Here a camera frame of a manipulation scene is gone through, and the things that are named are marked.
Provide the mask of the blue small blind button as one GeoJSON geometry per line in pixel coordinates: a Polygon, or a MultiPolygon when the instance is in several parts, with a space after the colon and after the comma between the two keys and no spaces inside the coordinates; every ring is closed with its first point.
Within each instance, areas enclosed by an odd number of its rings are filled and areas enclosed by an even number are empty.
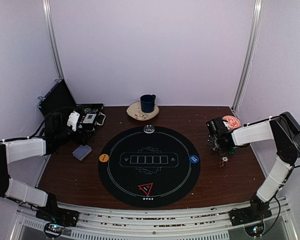
{"type": "Polygon", "coordinates": [[[191,156],[189,157],[189,161],[190,161],[192,164],[197,164],[197,163],[199,163],[200,158],[199,158],[197,155],[191,155],[191,156]]]}

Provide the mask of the orange big blind button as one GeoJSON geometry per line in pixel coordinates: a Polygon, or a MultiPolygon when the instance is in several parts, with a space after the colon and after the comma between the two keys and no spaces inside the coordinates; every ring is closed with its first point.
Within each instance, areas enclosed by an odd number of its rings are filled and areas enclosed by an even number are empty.
{"type": "Polygon", "coordinates": [[[98,159],[101,163],[107,163],[109,161],[110,157],[108,154],[103,153],[99,156],[98,159]]]}

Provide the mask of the red triangle all-in marker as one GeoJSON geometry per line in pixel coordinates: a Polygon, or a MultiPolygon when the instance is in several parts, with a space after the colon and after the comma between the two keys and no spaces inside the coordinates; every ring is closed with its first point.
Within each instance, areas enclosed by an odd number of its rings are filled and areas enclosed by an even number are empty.
{"type": "Polygon", "coordinates": [[[146,184],[141,184],[138,185],[138,188],[146,195],[149,196],[152,188],[153,188],[153,183],[146,183],[146,184]]]}

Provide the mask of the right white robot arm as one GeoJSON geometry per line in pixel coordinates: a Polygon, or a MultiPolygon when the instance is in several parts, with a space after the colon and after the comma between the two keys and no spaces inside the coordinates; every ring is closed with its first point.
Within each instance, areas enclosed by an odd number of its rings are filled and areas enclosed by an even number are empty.
{"type": "Polygon", "coordinates": [[[249,220],[258,220],[269,202],[286,184],[300,158],[300,124],[293,115],[285,111],[277,116],[229,129],[226,122],[217,117],[206,122],[209,134],[206,145],[215,151],[230,151],[251,143],[273,140],[276,160],[263,184],[250,199],[246,210],[249,220]]]}

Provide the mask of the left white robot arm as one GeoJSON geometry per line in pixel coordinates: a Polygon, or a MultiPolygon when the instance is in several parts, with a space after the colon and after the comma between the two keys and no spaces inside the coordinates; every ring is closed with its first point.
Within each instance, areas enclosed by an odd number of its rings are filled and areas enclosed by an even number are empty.
{"type": "Polygon", "coordinates": [[[8,166],[13,162],[51,155],[69,141],[85,146],[94,132],[94,124],[86,123],[80,113],[73,111],[65,117],[61,112],[54,112],[44,118],[34,134],[0,140],[0,198],[34,205],[42,209],[43,215],[51,222],[59,221],[62,211],[56,196],[13,179],[8,166]]]}

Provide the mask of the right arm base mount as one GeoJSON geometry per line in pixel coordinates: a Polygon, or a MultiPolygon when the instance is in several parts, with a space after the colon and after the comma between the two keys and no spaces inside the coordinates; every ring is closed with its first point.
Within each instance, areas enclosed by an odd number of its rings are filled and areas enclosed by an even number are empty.
{"type": "Polygon", "coordinates": [[[244,231],[249,237],[259,237],[266,231],[264,220],[272,216],[270,210],[261,215],[253,215],[249,207],[234,208],[229,213],[232,226],[244,226],[244,231]]]}

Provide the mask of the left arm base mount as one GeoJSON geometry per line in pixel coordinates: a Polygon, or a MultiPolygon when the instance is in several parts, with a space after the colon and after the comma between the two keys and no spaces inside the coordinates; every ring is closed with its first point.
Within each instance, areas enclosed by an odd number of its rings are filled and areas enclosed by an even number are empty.
{"type": "Polygon", "coordinates": [[[46,221],[43,227],[44,234],[50,238],[55,239],[60,237],[67,227],[76,227],[80,213],[75,210],[61,209],[57,216],[37,210],[35,217],[46,221]]]}

